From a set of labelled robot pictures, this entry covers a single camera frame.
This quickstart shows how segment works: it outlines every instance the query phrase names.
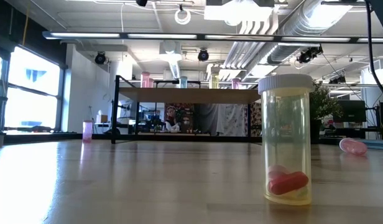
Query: clear plastic bottle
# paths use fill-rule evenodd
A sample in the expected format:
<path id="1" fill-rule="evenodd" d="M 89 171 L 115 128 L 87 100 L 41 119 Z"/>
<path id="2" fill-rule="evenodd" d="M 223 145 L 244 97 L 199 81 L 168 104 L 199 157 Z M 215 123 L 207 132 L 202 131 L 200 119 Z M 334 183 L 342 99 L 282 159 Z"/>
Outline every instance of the clear plastic bottle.
<path id="1" fill-rule="evenodd" d="M 308 75 L 288 74 L 259 81 L 262 99 L 264 196 L 277 203 L 311 203 Z"/>
<path id="2" fill-rule="evenodd" d="M 182 76 L 179 78 L 179 87 L 180 88 L 187 88 L 187 77 L 186 76 Z"/>
<path id="3" fill-rule="evenodd" d="M 84 120 L 83 131 L 82 131 L 83 142 L 89 143 L 92 141 L 92 128 L 93 128 L 93 122 L 91 120 Z"/>

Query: table surface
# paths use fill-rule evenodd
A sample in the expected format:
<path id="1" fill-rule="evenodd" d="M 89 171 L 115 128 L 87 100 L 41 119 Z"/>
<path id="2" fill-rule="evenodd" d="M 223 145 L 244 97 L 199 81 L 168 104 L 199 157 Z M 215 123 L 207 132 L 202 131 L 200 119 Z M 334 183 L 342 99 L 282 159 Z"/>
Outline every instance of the table surface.
<path id="1" fill-rule="evenodd" d="M 257 90 L 199 88 L 120 88 L 119 93 L 138 102 L 248 104 L 261 98 Z"/>
<path id="2" fill-rule="evenodd" d="M 304 207 L 262 196 L 262 162 L 261 147 L 247 143 L 6 146 L 0 223 L 383 223 L 383 151 L 313 146 Z"/>

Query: black cable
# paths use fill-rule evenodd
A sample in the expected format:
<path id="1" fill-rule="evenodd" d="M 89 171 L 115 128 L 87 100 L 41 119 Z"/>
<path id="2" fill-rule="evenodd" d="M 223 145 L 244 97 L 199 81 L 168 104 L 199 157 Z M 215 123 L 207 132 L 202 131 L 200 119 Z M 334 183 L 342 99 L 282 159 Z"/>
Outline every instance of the black cable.
<path id="1" fill-rule="evenodd" d="M 374 56 L 372 53 L 372 32 L 371 32 L 371 11 L 370 11 L 370 3 L 366 0 L 366 11 L 367 11 L 367 27 L 368 27 L 368 51 L 369 51 L 369 56 L 370 56 L 370 69 L 372 76 L 374 77 L 379 89 L 383 93 L 383 86 L 381 85 L 376 71 L 374 69 Z"/>
<path id="2" fill-rule="evenodd" d="M 383 93 L 381 93 L 378 98 L 374 101 L 374 103 L 372 104 L 372 107 L 375 107 L 376 103 L 378 102 L 379 98 L 383 96 Z"/>

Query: pink pill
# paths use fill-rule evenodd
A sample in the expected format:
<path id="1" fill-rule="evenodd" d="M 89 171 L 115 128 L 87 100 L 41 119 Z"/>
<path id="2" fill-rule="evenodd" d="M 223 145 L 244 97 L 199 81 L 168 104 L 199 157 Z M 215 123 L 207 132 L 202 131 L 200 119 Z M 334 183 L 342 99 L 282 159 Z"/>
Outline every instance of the pink pill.
<path id="1" fill-rule="evenodd" d="M 289 171 L 284 166 L 272 165 L 269 167 L 268 178 L 269 180 L 274 180 L 288 173 Z"/>
<path id="2" fill-rule="evenodd" d="M 342 151 L 362 156 L 367 152 L 367 146 L 363 142 L 356 141 L 352 138 L 345 138 L 339 142 Z"/>

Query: wooden shelf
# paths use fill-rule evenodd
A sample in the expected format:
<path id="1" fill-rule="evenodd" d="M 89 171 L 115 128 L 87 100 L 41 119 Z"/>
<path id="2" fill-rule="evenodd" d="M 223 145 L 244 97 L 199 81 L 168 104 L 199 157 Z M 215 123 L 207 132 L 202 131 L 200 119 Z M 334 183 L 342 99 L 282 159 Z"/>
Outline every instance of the wooden shelf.
<path id="1" fill-rule="evenodd" d="M 261 98 L 257 90 L 120 88 L 119 92 L 132 100 L 149 103 L 248 104 Z"/>

